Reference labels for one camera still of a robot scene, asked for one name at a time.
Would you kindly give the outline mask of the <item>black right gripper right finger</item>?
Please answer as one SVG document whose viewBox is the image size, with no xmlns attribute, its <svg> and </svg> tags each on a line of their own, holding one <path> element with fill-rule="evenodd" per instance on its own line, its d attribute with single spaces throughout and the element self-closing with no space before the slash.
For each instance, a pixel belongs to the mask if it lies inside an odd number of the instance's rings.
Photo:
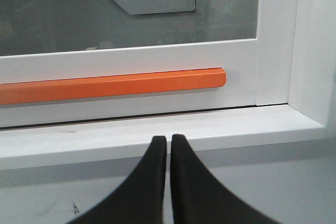
<svg viewBox="0 0 336 224">
<path fill-rule="evenodd" d="M 180 134 L 171 143 L 171 198 L 174 223 L 275 223 L 221 184 Z"/>
</svg>

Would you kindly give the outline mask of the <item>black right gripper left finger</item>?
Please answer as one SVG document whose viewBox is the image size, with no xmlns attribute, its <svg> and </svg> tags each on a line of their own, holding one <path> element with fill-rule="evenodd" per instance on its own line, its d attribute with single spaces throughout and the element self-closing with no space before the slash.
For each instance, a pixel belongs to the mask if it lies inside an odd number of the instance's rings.
<svg viewBox="0 0 336 224">
<path fill-rule="evenodd" d="M 154 136 L 133 172 L 71 223 L 162 223 L 167 143 Z"/>
</svg>

